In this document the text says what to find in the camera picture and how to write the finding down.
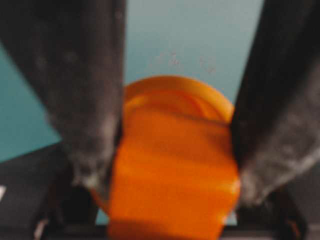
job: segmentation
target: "orange object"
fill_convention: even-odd
[[[240,184],[228,123],[233,107],[219,92],[179,76],[126,87],[124,135],[109,202],[112,239],[214,240]]]

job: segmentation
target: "teal background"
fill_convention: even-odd
[[[232,102],[262,0],[128,0],[125,82],[195,77]],[[55,143],[43,107],[0,48],[0,161]],[[98,222],[105,221],[102,214]]]

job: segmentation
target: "orange plastic cup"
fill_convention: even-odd
[[[109,201],[93,193],[112,239],[219,236],[240,189],[232,114],[222,94],[190,78],[155,76],[126,87]]]

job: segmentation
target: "teal wall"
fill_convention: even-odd
[[[128,0],[125,82],[181,74],[234,102],[261,6],[262,0]],[[58,140],[0,48],[0,161]]]

